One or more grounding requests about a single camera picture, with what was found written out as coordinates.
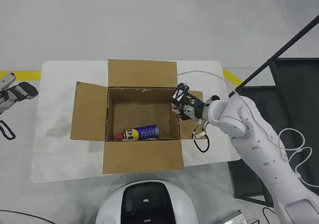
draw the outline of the black wire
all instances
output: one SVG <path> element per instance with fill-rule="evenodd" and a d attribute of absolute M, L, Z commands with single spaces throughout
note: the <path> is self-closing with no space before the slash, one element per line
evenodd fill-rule
<path fill-rule="evenodd" d="M 270 212 L 272 212 L 272 213 L 274 213 L 274 214 L 276 214 L 276 212 L 274 212 L 273 210 L 271 210 L 271 209 L 268 208 L 268 207 L 265 207 L 265 208 L 262 209 L 262 214 L 264 215 L 264 217 L 265 217 L 267 223 L 270 224 L 269 219 L 268 219 L 268 218 L 266 217 L 266 215 L 265 215 L 265 210 L 266 210 L 266 209 L 268 209 Z"/>
<path fill-rule="evenodd" d="M 54 222 L 51 222 L 50 220 L 46 220 L 45 218 L 34 216 L 32 214 L 27 214 L 27 213 L 22 213 L 22 212 L 15 212 L 15 211 L 10 211 L 10 210 L 0 210 L 0 212 L 11 212 L 11 213 L 16 213 L 16 214 L 23 214 L 24 216 L 30 216 L 30 217 L 38 218 L 39 220 L 46 221 L 46 222 L 51 223 L 51 224 L 56 224 Z"/>
<path fill-rule="evenodd" d="M 207 152 L 207 151 L 209 150 L 209 146 L 210 146 L 210 141 L 209 141 L 208 135 L 205 134 L 204 137 L 206 138 L 206 141 L 207 141 L 207 147 L 206 147 L 205 150 L 202 150 L 202 149 L 198 146 L 197 142 L 195 141 L 195 139 L 194 139 L 194 134 L 192 133 L 192 139 L 193 139 L 193 141 L 194 141 L 194 144 L 195 144 L 195 146 L 198 148 L 198 150 L 199 150 L 200 152 L 202 152 L 202 153 Z"/>
<path fill-rule="evenodd" d="M 11 130 L 11 128 L 3 121 L 0 120 L 0 123 L 5 126 L 5 128 L 8 130 L 8 132 L 12 135 L 12 137 L 9 137 L 6 132 L 4 131 L 3 127 L 0 125 L 0 131 L 2 132 L 2 135 L 7 139 L 7 140 L 14 140 L 16 138 L 16 135 L 14 132 Z"/>

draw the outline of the open cardboard box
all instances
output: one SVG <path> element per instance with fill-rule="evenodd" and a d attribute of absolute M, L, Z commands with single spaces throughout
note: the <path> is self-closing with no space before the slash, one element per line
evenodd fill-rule
<path fill-rule="evenodd" d="M 176 62 L 109 60 L 108 87 L 77 82 L 71 139 L 104 141 L 103 174 L 184 168 L 181 139 L 191 139 L 195 123 L 171 111 L 176 74 Z M 152 124 L 159 139 L 115 140 L 125 129 Z"/>

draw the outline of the spray can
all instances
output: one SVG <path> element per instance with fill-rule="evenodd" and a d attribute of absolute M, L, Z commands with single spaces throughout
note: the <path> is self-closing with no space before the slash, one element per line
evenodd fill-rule
<path fill-rule="evenodd" d="M 121 141 L 123 139 L 144 140 L 148 138 L 159 138 L 159 129 L 157 125 L 130 128 L 124 130 L 124 132 L 120 134 L 116 134 L 115 138 L 117 141 Z"/>

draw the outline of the gray floor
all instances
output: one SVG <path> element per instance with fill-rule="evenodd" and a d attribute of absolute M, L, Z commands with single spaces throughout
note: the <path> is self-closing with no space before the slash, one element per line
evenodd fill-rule
<path fill-rule="evenodd" d="M 0 0 L 0 70 L 40 69 L 46 60 L 209 59 L 244 79 L 317 14 L 319 0 Z M 284 56 L 319 57 L 319 25 Z M 261 74 L 253 83 L 271 81 Z M 0 209 L 37 214 L 56 223 L 91 223 L 111 191 L 131 180 L 156 176 L 189 194 L 200 223 L 237 209 L 247 219 L 264 222 L 260 206 L 232 198 L 225 163 L 33 184 L 35 112 L 36 100 L 4 117 L 16 123 L 19 137 L 10 143 L 0 139 Z M 271 223 L 278 223 L 269 216 Z M 15 214 L 1 217 L 6 223 L 42 223 Z"/>

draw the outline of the table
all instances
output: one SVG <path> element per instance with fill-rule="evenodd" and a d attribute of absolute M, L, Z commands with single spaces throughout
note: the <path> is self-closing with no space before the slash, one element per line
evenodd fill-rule
<path fill-rule="evenodd" d="M 32 181 L 47 183 L 103 176 L 104 142 L 70 140 L 76 82 L 108 86 L 107 60 L 48 61 L 42 66 L 40 95 L 32 162 Z M 223 77 L 216 61 L 177 61 L 178 73 L 202 70 Z M 202 73 L 178 77 L 191 90 L 203 92 L 204 100 L 212 95 L 227 99 L 225 82 Z M 192 140 L 182 140 L 184 166 L 239 160 L 230 140 L 219 128 L 207 127 L 211 148 L 201 153 Z M 204 148 L 206 140 L 199 140 Z"/>

